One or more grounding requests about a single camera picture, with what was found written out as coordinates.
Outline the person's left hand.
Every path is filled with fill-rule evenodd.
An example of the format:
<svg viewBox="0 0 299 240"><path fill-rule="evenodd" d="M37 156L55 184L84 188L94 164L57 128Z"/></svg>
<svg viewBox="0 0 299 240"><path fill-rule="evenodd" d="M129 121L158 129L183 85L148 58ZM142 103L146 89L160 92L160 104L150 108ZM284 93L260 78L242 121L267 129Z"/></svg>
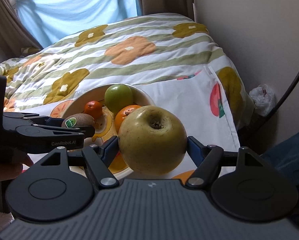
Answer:
<svg viewBox="0 0 299 240"><path fill-rule="evenodd" d="M26 153L16 152L0 158L0 181L17 178L23 171L23 165L31 167L32 159Z"/></svg>

